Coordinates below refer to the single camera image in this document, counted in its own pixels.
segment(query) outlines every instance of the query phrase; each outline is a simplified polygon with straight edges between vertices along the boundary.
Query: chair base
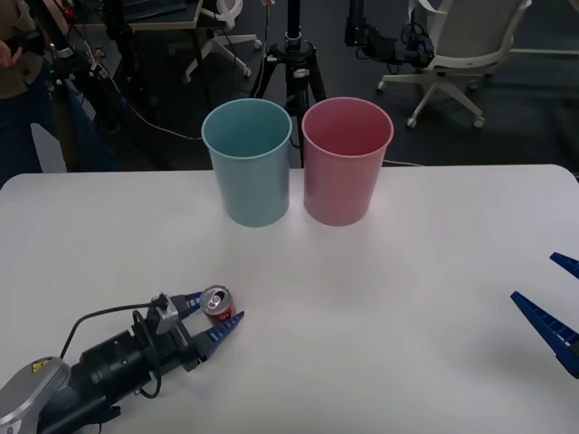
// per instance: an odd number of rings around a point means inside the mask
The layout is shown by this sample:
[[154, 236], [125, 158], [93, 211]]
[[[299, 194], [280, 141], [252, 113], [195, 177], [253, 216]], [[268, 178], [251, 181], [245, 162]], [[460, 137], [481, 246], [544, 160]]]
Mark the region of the chair base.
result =
[[[215, 36], [213, 39], [207, 41], [207, 43], [201, 49], [202, 57], [205, 58], [212, 52], [221, 54], [224, 58], [233, 61], [238, 70], [243, 74], [243, 77], [249, 78], [252, 75], [252, 70], [250, 70], [247, 65], [239, 58], [233, 55], [233, 53], [226, 47], [226, 45], [241, 43], [241, 42], [253, 42], [253, 48], [255, 50], [261, 49], [261, 41], [257, 39], [255, 34], [244, 34], [244, 35], [232, 35], [229, 36], [229, 41], [225, 36]], [[174, 52], [178, 49], [189, 48], [191, 44], [189, 42], [176, 42], [169, 46], [169, 51]], [[191, 64], [185, 70], [183, 76], [183, 83], [187, 84], [191, 82], [191, 74], [197, 68], [197, 59], [191, 62]]]
[[438, 76], [432, 71], [426, 71], [424, 74], [384, 75], [384, 77], [378, 82], [378, 90], [382, 91], [386, 82], [429, 85], [426, 94], [414, 110], [413, 114], [406, 121], [406, 126], [410, 129], [416, 127], [416, 119], [418, 118], [418, 115], [422, 109], [424, 109], [426, 103], [430, 101], [434, 91], [436, 90], [442, 90], [471, 111], [475, 115], [473, 126], [476, 128], [482, 128], [485, 123], [485, 119], [482, 117], [482, 110], [452, 83], [453, 81], [469, 81], [471, 83], [470, 86], [473, 89], [476, 89], [476, 85], [482, 77], [483, 74], [451, 74], [448, 72], [445, 73], [444, 76]]

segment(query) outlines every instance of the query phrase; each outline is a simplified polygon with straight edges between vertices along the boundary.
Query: soda can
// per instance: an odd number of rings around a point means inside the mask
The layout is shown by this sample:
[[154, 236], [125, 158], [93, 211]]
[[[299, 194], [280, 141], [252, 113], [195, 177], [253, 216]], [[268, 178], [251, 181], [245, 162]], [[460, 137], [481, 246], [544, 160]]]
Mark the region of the soda can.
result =
[[237, 314], [232, 293], [222, 286], [209, 287], [201, 295], [202, 309], [214, 325]]

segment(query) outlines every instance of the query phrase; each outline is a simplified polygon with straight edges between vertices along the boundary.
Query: desk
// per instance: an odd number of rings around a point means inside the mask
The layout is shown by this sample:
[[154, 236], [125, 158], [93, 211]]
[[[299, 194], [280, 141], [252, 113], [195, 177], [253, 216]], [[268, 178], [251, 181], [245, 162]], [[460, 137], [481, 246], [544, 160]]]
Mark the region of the desk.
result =
[[[161, 14], [129, 22], [135, 31], [163, 31], [163, 30], [194, 30], [197, 27], [199, 15], [204, 0], [187, 0], [187, 8], [170, 14]], [[107, 26], [100, 20], [97, 14], [80, 16], [79, 24], [84, 25], [87, 31], [106, 32]]]
[[[579, 386], [509, 299], [579, 326], [579, 282], [548, 258], [579, 257], [568, 172], [386, 168], [346, 228], [311, 219], [302, 188], [292, 171], [286, 216], [250, 229], [223, 213], [211, 172], [14, 178], [0, 192], [0, 383], [59, 353], [85, 313], [221, 283], [239, 326], [156, 401], [122, 401], [105, 434], [577, 431]], [[66, 361], [130, 324], [85, 323]]]

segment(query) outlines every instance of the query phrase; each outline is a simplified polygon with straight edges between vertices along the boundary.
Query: jeans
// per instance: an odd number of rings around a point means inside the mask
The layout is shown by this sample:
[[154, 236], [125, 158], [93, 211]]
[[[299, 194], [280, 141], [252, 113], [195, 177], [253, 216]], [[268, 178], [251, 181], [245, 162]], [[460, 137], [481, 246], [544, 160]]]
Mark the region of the jeans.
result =
[[[49, 69], [49, 65], [45, 65], [24, 94], [0, 99], [0, 188], [13, 176], [42, 171], [34, 146], [32, 124], [40, 125], [58, 138], [52, 102], [45, 84]], [[117, 159], [101, 142], [80, 102], [70, 89], [68, 92], [82, 170], [116, 170]]]

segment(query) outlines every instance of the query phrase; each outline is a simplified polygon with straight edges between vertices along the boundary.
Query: tripod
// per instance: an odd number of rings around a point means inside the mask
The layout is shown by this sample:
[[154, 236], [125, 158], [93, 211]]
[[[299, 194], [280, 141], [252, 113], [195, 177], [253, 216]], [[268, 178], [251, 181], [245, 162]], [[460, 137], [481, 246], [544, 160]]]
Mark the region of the tripod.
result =
[[309, 109], [308, 88], [311, 88], [316, 102], [326, 99], [326, 90], [319, 71], [316, 47], [301, 39], [299, 9], [300, 0], [288, 0], [288, 31], [285, 34], [285, 43], [273, 44], [267, 51], [250, 97], [263, 98], [275, 67], [280, 63], [285, 65], [286, 110], [290, 116], [298, 118], [299, 158], [303, 167], [304, 135], [301, 121]]

